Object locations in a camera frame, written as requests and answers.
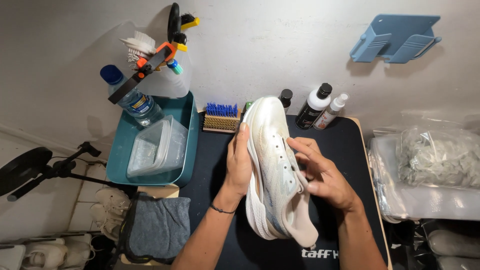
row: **white bottle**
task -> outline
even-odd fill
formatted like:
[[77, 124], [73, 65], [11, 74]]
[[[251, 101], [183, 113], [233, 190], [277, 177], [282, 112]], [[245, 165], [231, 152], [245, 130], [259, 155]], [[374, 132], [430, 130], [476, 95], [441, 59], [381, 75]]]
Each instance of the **white bottle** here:
[[313, 124], [313, 127], [316, 130], [323, 130], [325, 129], [328, 124], [337, 117], [337, 115], [340, 114], [342, 111], [343, 107], [345, 106], [345, 101], [350, 96], [347, 93], [341, 93], [340, 96], [335, 98], [330, 106], [326, 108], [322, 114], [315, 120], [315, 123]]
[[323, 110], [330, 104], [332, 86], [323, 83], [318, 90], [310, 92], [307, 101], [301, 108], [295, 124], [301, 129], [309, 129]]

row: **shoe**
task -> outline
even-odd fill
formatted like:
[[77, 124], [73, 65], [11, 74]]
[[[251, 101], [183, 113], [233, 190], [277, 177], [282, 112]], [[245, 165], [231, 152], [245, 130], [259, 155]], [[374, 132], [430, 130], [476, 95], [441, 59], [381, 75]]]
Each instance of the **shoe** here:
[[108, 211], [103, 205], [95, 203], [90, 207], [90, 215], [100, 231], [113, 241], [119, 240], [123, 217]]
[[113, 211], [115, 214], [122, 216], [130, 206], [130, 199], [121, 190], [113, 187], [105, 187], [95, 193], [95, 198], [107, 210]]
[[440, 270], [480, 270], [480, 259], [441, 256], [437, 263]]
[[60, 269], [72, 269], [85, 265], [90, 257], [90, 245], [85, 242], [71, 240], [65, 238], [65, 246], [67, 247], [67, 258], [60, 266]]
[[308, 182], [286, 141], [282, 103], [277, 97], [260, 98], [243, 121], [250, 127], [248, 152], [253, 166], [246, 199], [250, 226], [264, 239], [294, 238], [302, 247], [315, 248], [318, 232], [308, 214]]
[[30, 243], [25, 248], [24, 269], [57, 270], [67, 257], [67, 247], [61, 244]]
[[480, 238], [436, 230], [428, 235], [428, 245], [440, 256], [480, 258]]

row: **blue plastic holder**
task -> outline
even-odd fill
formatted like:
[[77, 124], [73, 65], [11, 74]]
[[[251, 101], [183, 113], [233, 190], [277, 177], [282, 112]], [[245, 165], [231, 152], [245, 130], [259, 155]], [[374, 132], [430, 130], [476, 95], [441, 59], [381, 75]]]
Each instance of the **blue plastic holder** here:
[[107, 177], [117, 184], [131, 185], [168, 185], [175, 184], [179, 187], [185, 186], [193, 173], [193, 164], [197, 153], [197, 141], [199, 130], [199, 119], [195, 98], [189, 91], [182, 98], [158, 98], [154, 97], [166, 115], [173, 115], [173, 118], [188, 128], [187, 148], [185, 150], [185, 162], [183, 168], [155, 175], [135, 176], [127, 178], [128, 161], [132, 153], [135, 136], [143, 130], [132, 116], [125, 111], [120, 117], [117, 132], [113, 139], [112, 149], [108, 157]]
[[385, 63], [397, 64], [417, 59], [442, 41], [432, 31], [438, 20], [438, 15], [379, 14], [350, 56], [354, 62], [371, 62], [381, 56], [388, 58]]

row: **teal plastic bin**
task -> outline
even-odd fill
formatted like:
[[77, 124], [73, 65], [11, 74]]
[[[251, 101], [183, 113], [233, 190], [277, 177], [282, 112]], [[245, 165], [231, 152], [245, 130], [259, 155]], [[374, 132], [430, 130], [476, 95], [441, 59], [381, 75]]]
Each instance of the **teal plastic bin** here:
[[193, 94], [189, 91], [182, 98], [157, 98], [154, 97], [166, 115], [173, 115], [173, 118], [188, 128], [187, 148], [185, 150], [185, 162], [183, 168], [163, 172], [155, 175], [136, 176], [127, 178], [127, 167], [132, 153], [135, 136], [144, 128], [138, 124], [133, 117], [123, 112], [112, 149], [108, 157], [107, 177], [117, 184], [131, 185], [168, 185], [175, 184], [184, 186], [190, 181], [193, 172], [193, 164], [197, 152], [198, 141], [198, 113]]

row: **black bottle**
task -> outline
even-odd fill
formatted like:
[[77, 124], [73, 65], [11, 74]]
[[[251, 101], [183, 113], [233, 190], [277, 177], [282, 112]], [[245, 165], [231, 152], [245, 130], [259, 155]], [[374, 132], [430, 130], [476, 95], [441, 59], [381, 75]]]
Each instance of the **black bottle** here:
[[290, 89], [283, 89], [282, 93], [278, 97], [278, 99], [280, 99], [280, 101], [282, 102], [283, 110], [285, 111], [285, 114], [287, 114], [288, 108], [290, 107], [290, 104], [291, 104], [290, 100], [292, 99], [292, 97], [293, 97], [293, 93]]
[[330, 104], [330, 93], [332, 93], [332, 86], [328, 83], [323, 83], [318, 90], [310, 92], [307, 101], [301, 108], [295, 124], [300, 129], [309, 129], [317, 117]]

